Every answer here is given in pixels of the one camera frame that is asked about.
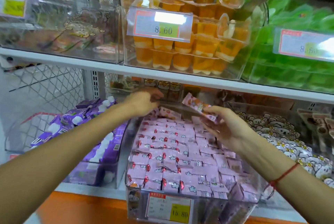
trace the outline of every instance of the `yellow price sticker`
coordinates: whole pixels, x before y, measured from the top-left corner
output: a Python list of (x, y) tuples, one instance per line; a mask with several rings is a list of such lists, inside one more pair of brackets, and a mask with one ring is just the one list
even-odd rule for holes
[(172, 204), (172, 210), (170, 211), (170, 221), (176, 221), (180, 223), (188, 223), (190, 214), (190, 206)]
[(174, 23), (160, 22), (159, 23), (159, 36), (179, 38), (180, 25)]
[(5, 0), (3, 13), (11, 16), (24, 17), (25, 1)]
[(305, 55), (310, 57), (321, 57), (323, 55), (323, 50), (318, 49), (318, 44), (316, 43), (306, 43)]

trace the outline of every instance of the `bracelet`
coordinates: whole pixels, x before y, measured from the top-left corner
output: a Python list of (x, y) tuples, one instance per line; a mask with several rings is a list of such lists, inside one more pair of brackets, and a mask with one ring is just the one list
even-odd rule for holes
[(281, 175), (278, 179), (272, 180), (271, 182), (269, 182), (269, 184), (265, 187), (265, 190), (270, 186), (272, 186), (273, 191), (270, 193), (269, 197), (267, 198), (270, 199), (273, 196), (273, 193), (276, 190), (276, 185), (278, 184), (279, 181), (281, 181), (284, 177), (286, 177), (289, 173), (291, 173), (297, 166), (299, 165), (299, 163), (295, 163), (295, 165), (293, 165), (290, 169), (288, 169), (287, 171), (285, 171), (283, 173), (283, 175)]

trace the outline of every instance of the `person's right hand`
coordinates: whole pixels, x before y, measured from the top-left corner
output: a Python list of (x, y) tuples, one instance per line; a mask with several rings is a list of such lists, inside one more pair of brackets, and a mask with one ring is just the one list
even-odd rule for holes
[(204, 108), (204, 111), (218, 115), (218, 118), (222, 119), (219, 124), (202, 119), (204, 127), (216, 136), (225, 147), (239, 155), (243, 155), (247, 151), (252, 138), (258, 137), (258, 134), (229, 108), (211, 106)]

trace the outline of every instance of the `hand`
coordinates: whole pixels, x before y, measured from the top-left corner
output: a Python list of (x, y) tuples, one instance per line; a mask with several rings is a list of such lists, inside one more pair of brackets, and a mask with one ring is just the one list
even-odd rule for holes
[(204, 108), (204, 111), (218, 115), (218, 118), (222, 119), (219, 124), (203, 119), (204, 127), (216, 136), (218, 141), (225, 147), (241, 156), (248, 149), (247, 144), (249, 141), (254, 137), (258, 137), (258, 134), (231, 109), (211, 106)]
[(164, 94), (157, 88), (144, 87), (129, 95), (124, 104), (131, 109), (134, 117), (142, 117), (157, 108), (159, 105), (157, 100), (163, 97)]

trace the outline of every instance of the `price tag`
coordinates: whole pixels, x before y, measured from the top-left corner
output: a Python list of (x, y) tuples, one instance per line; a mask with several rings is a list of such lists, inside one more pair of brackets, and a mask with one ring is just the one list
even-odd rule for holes
[(333, 42), (333, 35), (282, 29), (277, 53), (316, 60), (334, 60)]
[(27, 0), (0, 0), (0, 15), (24, 18)]
[(127, 35), (190, 42), (193, 15), (130, 7)]
[(146, 216), (152, 221), (165, 223), (191, 223), (193, 200), (167, 196), (150, 192), (147, 202)]

